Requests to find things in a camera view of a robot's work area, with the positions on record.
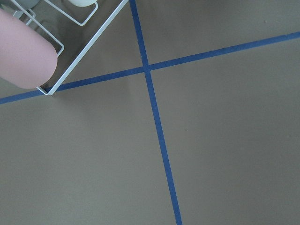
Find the white cup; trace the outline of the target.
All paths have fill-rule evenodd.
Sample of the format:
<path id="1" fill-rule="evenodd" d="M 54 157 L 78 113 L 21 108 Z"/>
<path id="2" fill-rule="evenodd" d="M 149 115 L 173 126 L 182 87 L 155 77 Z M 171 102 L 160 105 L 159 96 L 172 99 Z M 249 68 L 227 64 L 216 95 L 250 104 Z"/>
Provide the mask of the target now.
<path id="1" fill-rule="evenodd" d="M 68 0 L 77 7 L 87 7 L 97 2 L 97 0 Z"/>

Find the pink cup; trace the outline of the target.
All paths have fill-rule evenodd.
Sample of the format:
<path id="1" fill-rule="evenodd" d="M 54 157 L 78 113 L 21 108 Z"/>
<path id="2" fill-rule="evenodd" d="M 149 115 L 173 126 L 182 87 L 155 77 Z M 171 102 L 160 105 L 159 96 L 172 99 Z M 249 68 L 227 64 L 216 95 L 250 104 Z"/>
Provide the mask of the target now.
<path id="1" fill-rule="evenodd" d="M 46 83 L 57 67 L 53 45 L 3 9 L 0 11 L 0 77 L 20 88 Z"/>

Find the grey cup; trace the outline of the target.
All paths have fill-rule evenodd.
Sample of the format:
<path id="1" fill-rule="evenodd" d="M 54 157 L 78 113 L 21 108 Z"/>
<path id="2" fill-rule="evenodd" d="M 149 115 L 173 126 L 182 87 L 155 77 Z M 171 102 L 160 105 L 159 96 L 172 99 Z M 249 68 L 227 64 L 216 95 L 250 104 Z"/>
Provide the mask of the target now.
<path id="1" fill-rule="evenodd" d="M 17 0 L 16 2 L 24 9 L 30 9 L 35 7 L 39 3 L 39 0 Z"/>

